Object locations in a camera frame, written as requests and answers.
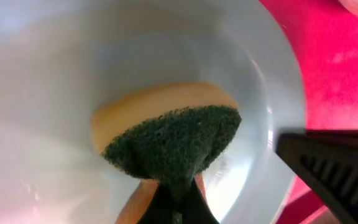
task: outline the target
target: sponge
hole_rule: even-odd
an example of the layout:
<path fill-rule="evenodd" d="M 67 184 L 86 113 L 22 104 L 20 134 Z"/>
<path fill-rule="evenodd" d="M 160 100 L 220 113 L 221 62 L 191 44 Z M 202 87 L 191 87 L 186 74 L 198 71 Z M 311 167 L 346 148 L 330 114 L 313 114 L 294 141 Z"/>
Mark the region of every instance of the sponge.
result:
<path fill-rule="evenodd" d="M 169 187 L 177 202 L 208 168 L 241 122 L 236 102 L 220 87 L 176 83 L 139 91 L 91 118 L 96 150 L 112 165 Z"/>

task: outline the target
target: plate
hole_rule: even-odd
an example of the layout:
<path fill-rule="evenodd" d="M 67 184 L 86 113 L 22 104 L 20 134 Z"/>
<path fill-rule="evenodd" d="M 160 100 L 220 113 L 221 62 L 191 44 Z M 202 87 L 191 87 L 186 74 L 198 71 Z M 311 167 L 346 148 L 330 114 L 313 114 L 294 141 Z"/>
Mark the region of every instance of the plate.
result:
<path fill-rule="evenodd" d="M 213 82 L 242 123 L 204 174 L 221 223 L 270 223 L 293 172 L 274 153 L 303 128 L 290 45 L 257 1 L 0 0 L 0 223 L 113 223 L 138 180 L 92 150 L 89 117 L 156 83 Z"/>

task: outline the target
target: dark green abrasive surface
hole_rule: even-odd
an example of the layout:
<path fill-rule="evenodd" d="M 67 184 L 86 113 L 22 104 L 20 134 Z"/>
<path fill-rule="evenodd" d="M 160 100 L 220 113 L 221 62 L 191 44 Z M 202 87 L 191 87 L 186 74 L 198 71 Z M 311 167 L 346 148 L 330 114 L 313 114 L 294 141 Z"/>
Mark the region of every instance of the dark green abrasive surface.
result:
<path fill-rule="evenodd" d="M 114 138 L 102 156 L 133 177 L 168 185 L 179 200 L 193 177 L 231 142 L 240 122 L 238 111 L 229 106 L 169 111 Z"/>

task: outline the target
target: pink cloth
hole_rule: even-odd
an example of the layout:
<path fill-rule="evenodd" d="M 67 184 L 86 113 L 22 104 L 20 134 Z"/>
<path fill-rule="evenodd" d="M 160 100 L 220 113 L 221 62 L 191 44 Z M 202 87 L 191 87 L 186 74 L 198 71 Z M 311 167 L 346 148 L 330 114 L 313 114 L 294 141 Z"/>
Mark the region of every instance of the pink cloth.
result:
<path fill-rule="evenodd" d="M 300 64 L 306 127 L 358 129 L 358 17 L 337 0 L 260 2 L 283 29 Z M 303 191 L 306 186 L 298 184 L 296 191 Z"/>

